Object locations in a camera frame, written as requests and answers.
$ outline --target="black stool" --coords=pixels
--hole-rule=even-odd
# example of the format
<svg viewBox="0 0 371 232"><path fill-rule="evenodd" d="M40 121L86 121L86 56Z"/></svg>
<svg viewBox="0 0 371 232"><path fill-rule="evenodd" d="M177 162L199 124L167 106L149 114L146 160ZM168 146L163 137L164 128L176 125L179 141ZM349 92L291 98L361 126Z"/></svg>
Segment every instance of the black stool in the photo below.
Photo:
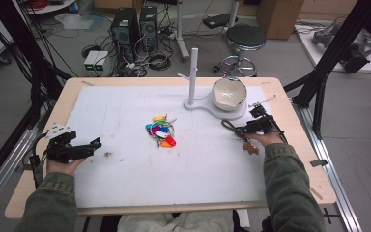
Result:
<svg viewBox="0 0 371 232"><path fill-rule="evenodd" d="M243 57L243 53L261 49L265 45L267 38L263 30L248 25L235 25L229 28L225 35L227 43L234 47L238 54L223 59L213 67L213 71L217 73L223 68L224 74L228 76L257 76L254 63Z"/></svg>

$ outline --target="person's left hand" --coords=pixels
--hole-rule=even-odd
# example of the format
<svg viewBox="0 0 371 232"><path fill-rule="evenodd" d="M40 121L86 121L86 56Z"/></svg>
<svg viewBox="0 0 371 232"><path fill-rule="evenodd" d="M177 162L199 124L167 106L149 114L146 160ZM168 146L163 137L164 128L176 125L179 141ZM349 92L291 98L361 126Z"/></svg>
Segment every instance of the person's left hand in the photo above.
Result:
<svg viewBox="0 0 371 232"><path fill-rule="evenodd" d="M52 159L47 159L46 171L47 173L59 172L74 176L77 167L86 159L77 159L70 163L57 162Z"/></svg>

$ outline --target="person's right hand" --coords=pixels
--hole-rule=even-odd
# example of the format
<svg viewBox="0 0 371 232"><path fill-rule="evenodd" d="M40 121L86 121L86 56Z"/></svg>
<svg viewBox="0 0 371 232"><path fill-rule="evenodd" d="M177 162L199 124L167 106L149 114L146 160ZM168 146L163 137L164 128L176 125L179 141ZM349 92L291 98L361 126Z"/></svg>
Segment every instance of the person's right hand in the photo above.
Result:
<svg viewBox="0 0 371 232"><path fill-rule="evenodd" d="M62 163L52 159L47 159L46 171L47 173L59 172L74 176L74 171L86 159L76 159L70 163Z"/></svg>
<svg viewBox="0 0 371 232"><path fill-rule="evenodd" d="M271 130L267 134L246 133L245 136L257 140L264 148L272 143L284 143L275 129Z"/></svg>

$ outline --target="white bowl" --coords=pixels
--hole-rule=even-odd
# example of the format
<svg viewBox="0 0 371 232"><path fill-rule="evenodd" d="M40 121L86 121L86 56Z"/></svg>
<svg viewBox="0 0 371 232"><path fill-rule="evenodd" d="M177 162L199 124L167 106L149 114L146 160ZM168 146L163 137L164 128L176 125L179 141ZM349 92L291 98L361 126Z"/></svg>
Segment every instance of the white bowl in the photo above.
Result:
<svg viewBox="0 0 371 232"><path fill-rule="evenodd" d="M213 103L225 111L239 109L246 99L246 87L236 77L224 77L219 79L212 89Z"/></svg>

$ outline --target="green jacket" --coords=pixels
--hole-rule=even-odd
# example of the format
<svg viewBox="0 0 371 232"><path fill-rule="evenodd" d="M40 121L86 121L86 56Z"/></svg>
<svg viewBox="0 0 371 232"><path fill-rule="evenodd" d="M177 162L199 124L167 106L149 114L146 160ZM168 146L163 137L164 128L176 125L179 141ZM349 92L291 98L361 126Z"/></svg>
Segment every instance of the green jacket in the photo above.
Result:
<svg viewBox="0 0 371 232"><path fill-rule="evenodd" d="M309 178L292 146L271 144L264 161L266 196L275 232L325 231L321 210L309 191ZM26 202L15 231L73 231L74 177L49 173Z"/></svg>

